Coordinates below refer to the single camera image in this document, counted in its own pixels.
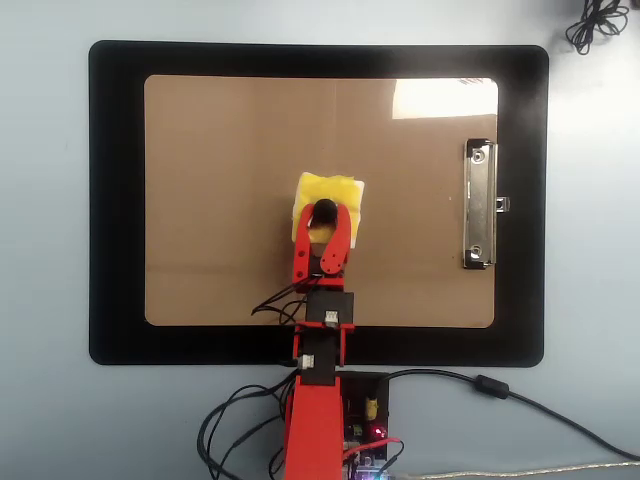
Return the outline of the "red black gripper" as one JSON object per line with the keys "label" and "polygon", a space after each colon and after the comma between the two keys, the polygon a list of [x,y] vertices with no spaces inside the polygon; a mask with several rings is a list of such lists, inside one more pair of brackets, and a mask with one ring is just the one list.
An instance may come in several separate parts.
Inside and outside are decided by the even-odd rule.
{"label": "red black gripper", "polygon": [[343,291],[346,259],[351,249],[351,219],[347,207],[336,205],[336,213],[327,226],[334,232],[326,244],[322,256],[313,253],[309,237],[314,204],[303,207],[295,230],[293,283],[297,292],[307,292],[312,287]]}

